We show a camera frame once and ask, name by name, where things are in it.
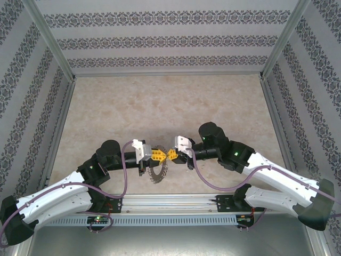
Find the grey metal base sheet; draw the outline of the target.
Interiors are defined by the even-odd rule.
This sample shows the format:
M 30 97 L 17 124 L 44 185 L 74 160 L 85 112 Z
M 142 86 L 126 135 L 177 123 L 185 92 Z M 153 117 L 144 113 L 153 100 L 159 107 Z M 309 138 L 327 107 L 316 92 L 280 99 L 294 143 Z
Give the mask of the grey metal base sheet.
M 332 256 L 322 232 L 283 214 L 267 214 L 248 230 L 234 226 L 50 226 L 15 256 Z

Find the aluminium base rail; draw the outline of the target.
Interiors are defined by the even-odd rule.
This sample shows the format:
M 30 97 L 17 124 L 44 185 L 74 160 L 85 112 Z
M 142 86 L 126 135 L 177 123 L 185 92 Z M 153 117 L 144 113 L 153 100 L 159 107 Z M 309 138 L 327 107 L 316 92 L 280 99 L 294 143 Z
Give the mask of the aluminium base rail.
M 169 195 L 128 195 L 123 197 L 121 212 L 130 213 L 174 213 L 174 212 L 216 212 L 213 194 L 169 194 Z M 76 191 L 74 187 L 60 188 L 51 192 L 34 193 L 18 200 L 18 208 L 28 208 L 25 217 L 36 216 L 51 210 L 51 215 L 71 215 L 89 211 L 91 207 L 88 191 Z

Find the aluminium side frame rail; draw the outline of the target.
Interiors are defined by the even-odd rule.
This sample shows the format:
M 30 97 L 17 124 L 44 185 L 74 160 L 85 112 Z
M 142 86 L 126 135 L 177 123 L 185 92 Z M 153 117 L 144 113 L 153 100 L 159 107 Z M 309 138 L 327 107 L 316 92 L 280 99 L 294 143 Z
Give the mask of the aluminium side frame rail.
M 273 96 L 271 94 L 269 85 L 267 81 L 262 78 L 260 78 L 259 81 L 264 94 L 267 108 L 269 110 L 270 118 L 274 127 L 275 135 L 279 144 L 284 165 L 286 169 L 292 171 L 294 174 L 297 174 L 296 166 L 291 156 L 289 146 L 287 144 L 285 131 L 281 125 L 281 119 L 278 114 L 275 102 L 273 100 Z
M 51 143 L 49 145 L 48 151 L 47 151 L 47 156 L 43 165 L 42 173 L 40 176 L 40 180 L 37 185 L 37 189 L 41 190 L 47 187 L 52 171 L 53 171 L 53 166 L 55 163 L 55 159 L 58 153 L 60 141 L 62 138 L 62 133 L 63 129 L 66 123 L 68 111 L 70 108 L 71 100 L 72 100 L 72 95 L 75 89 L 77 78 L 74 78 L 73 81 L 68 85 L 68 88 L 65 92 L 62 105 L 60 108 L 60 112 L 58 115 L 58 120 L 55 124 L 53 136 Z

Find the aluminium frame post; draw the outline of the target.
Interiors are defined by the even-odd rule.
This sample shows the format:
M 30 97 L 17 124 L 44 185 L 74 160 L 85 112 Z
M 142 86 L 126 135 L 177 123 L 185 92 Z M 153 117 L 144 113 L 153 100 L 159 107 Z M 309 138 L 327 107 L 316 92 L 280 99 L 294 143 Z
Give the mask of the aluminium frame post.
M 273 66 L 275 65 L 277 59 L 279 58 L 282 50 L 286 46 L 287 42 L 289 41 L 293 31 L 295 30 L 296 25 L 298 24 L 299 20 L 301 19 L 302 15 L 304 14 L 306 8 L 308 7 L 311 0 L 298 0 L 295 8 L 293 9 L 290 17 L 286 25 L 284 26 L 283 31 L 281 32 L 277 42 L 273 50 L 271 51 L 264 68 L 260 72 L 260 79 L 265 80 L 269 73 L 271 72 Z
M 39 10 L 35 0 L 22 0 L 23 5 L 29 15 L 31 16 L 33 22 L 38 28 L 40 34 L 42 35 L 45 43 L 50 48 L 54 57 L 56 58 L 59 66 L 66 75 L 68 81 L 74 81 L 75 75 L 73 74 L 71 67 L 64 56 L 57 40 L 55 39 L 51 29 L 49 28 L 43 14 Z

